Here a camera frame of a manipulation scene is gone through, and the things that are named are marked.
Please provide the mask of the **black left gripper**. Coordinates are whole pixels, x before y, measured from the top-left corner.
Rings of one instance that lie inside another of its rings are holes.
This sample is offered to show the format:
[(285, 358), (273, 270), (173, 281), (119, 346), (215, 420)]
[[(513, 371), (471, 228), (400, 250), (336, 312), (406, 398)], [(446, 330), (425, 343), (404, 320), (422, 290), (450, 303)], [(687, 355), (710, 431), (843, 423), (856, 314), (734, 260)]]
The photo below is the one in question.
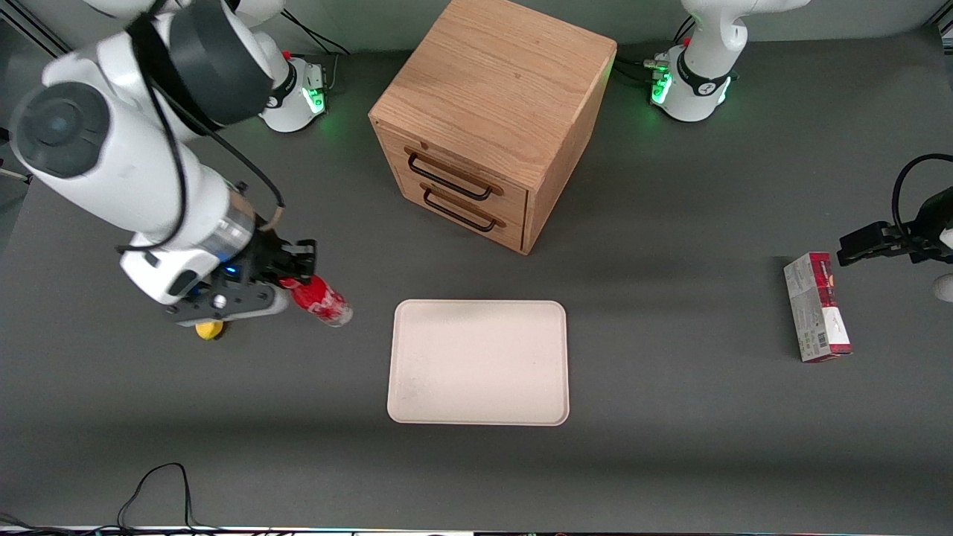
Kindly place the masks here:
[[(929, 197), (916, 217), (905, 223), (912, 244), (908, 253), (912, 264), (939, 261), (952, 264), (952, 249), (942, 239), (951, 231), (952, 187)], [(885, 221), (871, 223), (838, 238), (838, 264), (847, 267), (864, 259), (891, 258), (906, 253), (906, 242), (895, 225)]]

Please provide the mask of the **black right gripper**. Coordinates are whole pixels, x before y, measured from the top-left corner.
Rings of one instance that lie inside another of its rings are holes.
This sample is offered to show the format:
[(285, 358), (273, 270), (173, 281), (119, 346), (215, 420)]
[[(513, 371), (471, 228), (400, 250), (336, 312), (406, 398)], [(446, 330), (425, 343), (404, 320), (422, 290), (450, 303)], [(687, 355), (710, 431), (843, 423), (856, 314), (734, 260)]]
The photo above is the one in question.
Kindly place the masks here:
[(236, 257), (212, 271), (212, 289), (270, 285), (280, 288), (283, 279), (297, 275), (313, 275), (316, 265), (316, 241), (296, 241), (296, 253), (286, 250), (292, 245), (274, 231), (256, 231), (252, 240)]

